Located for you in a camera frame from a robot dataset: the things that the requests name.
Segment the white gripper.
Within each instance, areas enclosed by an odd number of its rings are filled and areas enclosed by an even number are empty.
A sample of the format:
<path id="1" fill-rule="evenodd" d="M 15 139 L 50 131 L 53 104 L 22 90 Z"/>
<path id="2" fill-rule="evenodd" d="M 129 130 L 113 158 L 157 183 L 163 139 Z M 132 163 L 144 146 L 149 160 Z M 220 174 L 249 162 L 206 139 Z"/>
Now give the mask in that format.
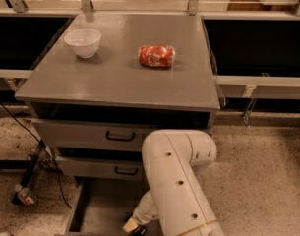
<path id="1" fill-rule="evenodd" d="M 151 201 L 140 201 L 133 211 L 133 217 L 130 217 L 124 224 L 123 230 L 126 233 L 132 233 L 139 225 L 145 225 L 158 220 L 157 210 Z"/>

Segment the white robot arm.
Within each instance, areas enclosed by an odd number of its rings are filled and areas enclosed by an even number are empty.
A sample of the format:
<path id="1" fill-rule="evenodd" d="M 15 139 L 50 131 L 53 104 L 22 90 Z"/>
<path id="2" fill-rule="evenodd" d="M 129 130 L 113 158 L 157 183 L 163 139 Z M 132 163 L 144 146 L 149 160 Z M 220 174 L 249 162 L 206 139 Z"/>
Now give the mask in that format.
<path id="1" fill-rule="evenodd" d="M 158 220 L 163 236 L 224 236 L 194 172 L 207 169 L 216 153 L 213 138 L 203 131 L 158 130 L 147 135 L 142 160 L 150 189 L 123 230 L 143 236 L 145 225 Z"/>

